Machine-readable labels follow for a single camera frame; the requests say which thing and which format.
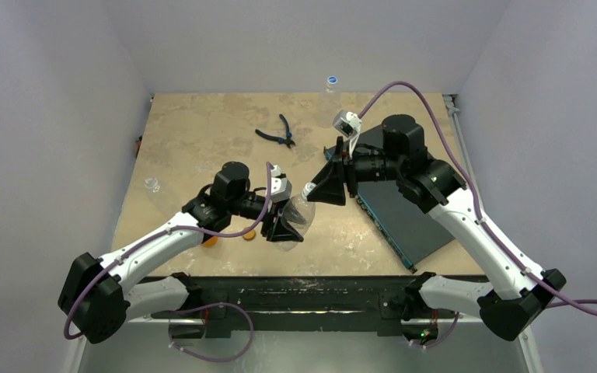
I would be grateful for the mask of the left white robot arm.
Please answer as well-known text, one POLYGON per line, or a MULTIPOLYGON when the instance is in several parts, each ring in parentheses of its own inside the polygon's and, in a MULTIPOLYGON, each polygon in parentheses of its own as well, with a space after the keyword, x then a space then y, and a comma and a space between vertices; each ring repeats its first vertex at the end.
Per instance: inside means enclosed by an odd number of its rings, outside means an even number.
POLYGON ((67 340, 84 336, 101 343, 129 319, 143 313, 173 310, 180 317, 198 313, 201 297, 183 275, 143 283, 143 279, 173 257, 213 237, 227 238, 232 217, 251 220, 242 236, 260 228, 270 242, 301 242, 303 237, 283 217, 292 183, 277 165, 265 165, 266 185, 258 194, 250 187, 250 171, 241 162, 227 162, 212 183, 203 186, 167 222, 133 243, 94 257, 77 256, 58 299, 66 315, 67 340))

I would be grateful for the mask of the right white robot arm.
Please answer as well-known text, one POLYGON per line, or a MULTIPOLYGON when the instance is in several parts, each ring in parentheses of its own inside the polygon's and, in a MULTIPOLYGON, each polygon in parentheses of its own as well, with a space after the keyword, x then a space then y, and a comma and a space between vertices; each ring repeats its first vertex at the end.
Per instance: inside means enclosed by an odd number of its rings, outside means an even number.
POLYGON ((472 188, 445 161, 435 159, 424 130, 406 114, 382 122, 382 150, 358 154, 361 119, 341 111, 334 153, 312 179, 310 202, 345 205, 363 182, 393 181, 402 196, 444 227, 483 270, 485 282, 455 280, 427 273, 407 285, 403 317, 435 309, 471 315, 503 340, 519 334, 553 301, 565 285, 556 269, 544 270, 511 244, 488 232, 491 220, 474 203, 472 188))

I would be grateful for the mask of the clear plastic bottle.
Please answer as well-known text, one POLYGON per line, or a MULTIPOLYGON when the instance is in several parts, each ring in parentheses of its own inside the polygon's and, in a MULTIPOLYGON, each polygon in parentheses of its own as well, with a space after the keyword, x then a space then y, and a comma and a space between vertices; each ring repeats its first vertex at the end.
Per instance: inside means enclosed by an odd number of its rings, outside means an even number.
POLYGON ((339 80, 337 78, 337 84, 328 85, 326 79, 326 86, 319 94, 316 105, 316 122, 322 128, 331 127, 334 117, 340 111, 340 90, 338 82, 339 80))

